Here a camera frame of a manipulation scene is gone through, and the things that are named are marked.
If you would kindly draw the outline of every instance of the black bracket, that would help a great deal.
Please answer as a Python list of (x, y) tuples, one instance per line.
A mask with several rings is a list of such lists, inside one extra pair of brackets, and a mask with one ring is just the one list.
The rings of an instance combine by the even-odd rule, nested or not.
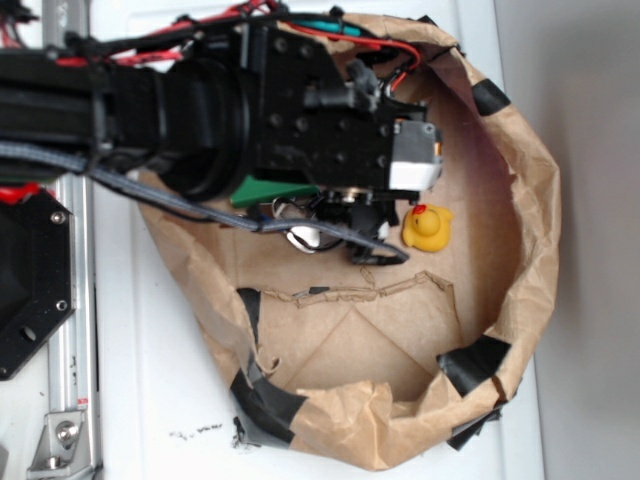
[(74, 309), (71, 213), (46, 190), (0, 203), (0, 381), (9, 380)]

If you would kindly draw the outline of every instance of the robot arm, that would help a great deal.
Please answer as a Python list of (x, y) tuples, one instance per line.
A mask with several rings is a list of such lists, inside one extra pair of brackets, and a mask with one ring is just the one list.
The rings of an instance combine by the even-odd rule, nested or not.
[[(18, 7), (0, 1), (5, 44), (12, 37), (7, 19), (26, 14)], [(269, 13), (251, 15), (264, 8)], [(350, 62), (345, 80), (314, 37), (348, 40), (375, 54)], [(373, 64), (394, 58), (400, 65), (378, 79)], [(173, 65), (166, 72), (144, 67), (158, 60)], [(200, 21), (183, 18), (134, 39), (68, 35), (65, 48), (6, 49), (0, 147), (28, 144), (80, 154), (85, 162), (73, 170), (0, 148), (0, 185), (22, 188), (66, 171), (126, 182), (128, 171), (145, 168), (184, 199), (174, 205), (184, 212), (189, 202), (230, 196), (251, 175), (318, 186), (325, 207), (317, 218), (334, 224), (346, 218), (375, 240), (380, 224), (397, 222), (390, 202), (417, 201), (441, 171), (426, 106), (393, 98), (419, 63), (413, 46), (377, 38), (340, 12), (292, 14), (273, 0), (250, 0)], [(355, 263), (398, 263), (372, 255), (375, 242), (359, 244)]]

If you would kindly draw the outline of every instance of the black electrical tape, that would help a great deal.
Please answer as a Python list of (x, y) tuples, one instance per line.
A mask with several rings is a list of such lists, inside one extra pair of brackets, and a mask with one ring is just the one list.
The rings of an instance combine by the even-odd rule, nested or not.
[(249, 314), (253, 338), (258, 343), (258, 322), (260, 321), (260, 292), (253, 288), (239, 288), (238, 295), (244, 302), (244, 307)]
[(486, 415), (454, 428), (453, 437), (447, 440), (447, 444), (457, 451), (462, 450), (462, 447), (464, 447), (474, 435), (480, 435), (485, 423), (500, 419), (502, 405), (503, 404), (496, 407), (492, 412), (489, 412)]
[(438, 365), (461, 396), (493, 377), (511, 345), (483, 335), (465, 348), (438, 355)]
[[(257, 341), (260, 292), (241, 288), (238, 294), (245, 302)], [(295, 436), (289, 426), (307, 397), (289, 393), (273, 385), (253, 358), (249, 359), (247, 373), (239, 370), (236, 374), (231, 384), (231, 393), (244, 430), (244, 443), (284, 448), (289, 446)]]
[(471, 91), (478, 113), (483, 117), (498, 113), (503, 108), (511, 105), (509, 97), (488, 78), (476, 83), (471, 87)]

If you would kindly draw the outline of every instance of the rubber duck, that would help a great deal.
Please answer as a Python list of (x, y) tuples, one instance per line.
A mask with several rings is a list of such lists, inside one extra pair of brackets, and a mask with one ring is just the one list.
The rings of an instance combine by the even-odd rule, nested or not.
[(416, 205), (404, 217), (402, 240), (409, 247), (425, 252), (438, 252), (451, 237), (453, 213), (435, 205)]

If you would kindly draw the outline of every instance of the paper bag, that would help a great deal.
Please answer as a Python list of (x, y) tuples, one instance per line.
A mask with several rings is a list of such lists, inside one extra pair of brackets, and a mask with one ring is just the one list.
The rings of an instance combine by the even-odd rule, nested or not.
[[(344, 249), (305, 255), (280, 234), (142, 210), (245, 440), (382, 470), (442, 441), (459, 448), (513, 398), (554, 305), (560, 184), (454, 38), (426, 23), (349, 20), (422, 53), (398, 96), (426, 100), (442, 131), (444, 173), (421, 200), (454, 213), (447, 248), (359, 267)], [(353, 56), (347, 42), (327, 46), (337, 62)], [(400, 218), (409, 208), (397, 203)], [(390, 242), (403, 246), (399, 227)]]

